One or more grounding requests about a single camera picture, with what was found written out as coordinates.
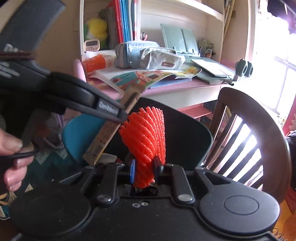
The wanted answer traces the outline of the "person's left hand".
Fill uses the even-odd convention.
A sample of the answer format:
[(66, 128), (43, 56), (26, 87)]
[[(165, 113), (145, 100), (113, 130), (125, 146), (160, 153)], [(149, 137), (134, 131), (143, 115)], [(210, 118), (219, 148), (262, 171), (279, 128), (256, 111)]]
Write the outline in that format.
[(19, 138), (1, 130), (1, 194), (20, 188), (34, 159), (33, 151), (32, 143), (24, 147)]

